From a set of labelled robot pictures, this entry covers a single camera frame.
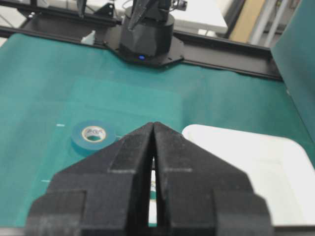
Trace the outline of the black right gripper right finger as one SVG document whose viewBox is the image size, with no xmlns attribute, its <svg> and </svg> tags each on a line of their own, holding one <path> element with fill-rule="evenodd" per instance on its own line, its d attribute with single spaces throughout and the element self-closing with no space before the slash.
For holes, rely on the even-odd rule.
<svg viewBox="0 0 315 236">
<path fill-rule="evenodd" d="M 271 236 L 266 201 L 248 175 L 154 124 L 157 224 L 172 236 Z"/>
</svg>

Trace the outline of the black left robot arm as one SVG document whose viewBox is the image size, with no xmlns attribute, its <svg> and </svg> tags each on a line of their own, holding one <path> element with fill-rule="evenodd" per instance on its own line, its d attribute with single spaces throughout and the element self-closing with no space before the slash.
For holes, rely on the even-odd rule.
<svg viewBox="0 0 315 236">
<path fill-rule="evenodd" d="M 134 0 L 125 11 L 119 53 L 132 62 L 160 64 L 170 50 L 174 18 L 170 0 Z"/>
</svg>

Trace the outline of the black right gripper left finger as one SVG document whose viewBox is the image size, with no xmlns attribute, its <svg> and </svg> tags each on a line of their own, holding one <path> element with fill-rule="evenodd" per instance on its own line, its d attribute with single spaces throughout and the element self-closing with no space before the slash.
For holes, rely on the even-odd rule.
<svg viewBox="0 0 315 236">
<path fill-rule="evenodd" d="M 28 236 L 135 236 L 148 227 L 153 124 L 56 173 L 27 216 Z"/>
</svg>

